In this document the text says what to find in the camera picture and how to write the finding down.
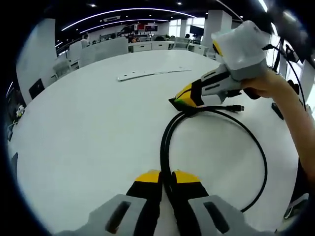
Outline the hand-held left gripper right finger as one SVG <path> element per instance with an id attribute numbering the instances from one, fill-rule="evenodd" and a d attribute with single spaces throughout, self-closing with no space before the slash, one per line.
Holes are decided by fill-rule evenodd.
<path id="1" fill-rule="evenodd" d="M 171 189 L 171 204 L 180 235 L 251 235 L 243 213 L 219 196 L 210 196 L 195 175 L 174 171 Z"/>

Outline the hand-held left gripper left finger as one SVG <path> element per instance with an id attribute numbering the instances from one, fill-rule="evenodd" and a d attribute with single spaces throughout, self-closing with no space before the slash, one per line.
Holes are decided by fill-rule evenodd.
<path id="1" fill-rule="evenodd" d="M 150 170 L 136 178 L 126 194 L 118 194 L 93 210 L 87 223 L 58 236 L 152 236 L 162 197 L 162 175 Z"/>

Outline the person's right hand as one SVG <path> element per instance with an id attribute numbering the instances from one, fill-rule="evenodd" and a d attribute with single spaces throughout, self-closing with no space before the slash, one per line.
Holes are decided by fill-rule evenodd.
<path id="1" fill-rule="evenodd" d="M 244 79 L 241 85 L 243 89 L 264 98 L 278 98 L 291 89 L 285 79 L 272 70 L 252 79 Z"/>

